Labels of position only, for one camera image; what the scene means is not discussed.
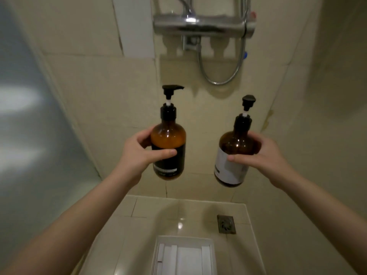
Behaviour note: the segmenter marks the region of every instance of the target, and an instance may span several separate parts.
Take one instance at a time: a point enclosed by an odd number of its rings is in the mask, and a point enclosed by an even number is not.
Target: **metal hose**
[[[205,70],[204,70],[204,65],[203,65],[203,59],[201,57],[201,48],[198,50],[197,52],[197,60],[199,61],[199,66],[200,66],[200,70],[201,70],[201,73],[204,75],[205,79],[213,84],[213,85],[216,85],[216,86],[221,86],[221,85],[225,85],[229,82],[231,82],[237,75],[238,71],[240,70],[241,68],[241,65],[242,65],[242,61],[243,61],[243,56],[244,56],[244,51],[245,51],[245,38],[241,38],[241,46],[240,46],[240,53],[238,55],[238,62],[237,62],[237,66],[236,66],[236,69],[235,71],[233,72],[233,74],[231,75],[230,78],[228,78],[226,81],[223,81],[223,82],[215,82],[215,81],[212,81],[209,76],[205,73]]]

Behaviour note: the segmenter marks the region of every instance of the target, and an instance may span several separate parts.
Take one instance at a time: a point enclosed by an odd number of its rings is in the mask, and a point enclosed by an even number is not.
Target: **black pump nozzle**
[[[242,97],[243,110],[248,111],[254,105],[256,98],[253,95],[246,95]]]
[[[184,87],[180,85],[163,85],[162,88],[166,99],[170,100],[171,96],[173,95],[173,91],[182,90]]]

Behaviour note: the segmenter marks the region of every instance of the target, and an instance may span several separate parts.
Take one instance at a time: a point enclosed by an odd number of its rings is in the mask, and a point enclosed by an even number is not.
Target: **tiled floor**
[[[236,235],[219,234],[217,214],[231,215]],[[126,196],[97,236],[81,275],[150,274],[157,235],[211,238],[218,275],[264,275],[246,206]]]

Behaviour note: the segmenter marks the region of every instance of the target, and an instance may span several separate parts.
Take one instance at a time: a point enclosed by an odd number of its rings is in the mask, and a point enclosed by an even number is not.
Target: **drain grate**
[[[232,216],[217,215],[220,234],[236,234],[235,221]]]

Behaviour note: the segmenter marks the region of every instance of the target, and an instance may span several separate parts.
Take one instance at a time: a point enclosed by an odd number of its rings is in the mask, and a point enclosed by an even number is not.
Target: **amber glass bottle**
[[[226,187],[241,185],[248,170],[248,166],[228,161],[227,155],[254,154],[254,140],[248,137],[247,132],[252,122],[248,111],[255,101],[256,99],[252,95],[242,98],[244,112],[236,117],[233,131],[224,133],[219,140],[214,175],[218,182]]]
[[[174,157],[153,163],[154,172],[164,180],[173,180],[179,177],[185,166],[186,131],[176,123],[176,107],[171,103],[174,90],[183,89],[179,85],[164,85],[166,103],[161,107],[162,122],[154,127],[150,134],[153,150],[174,148],[177,154]]]

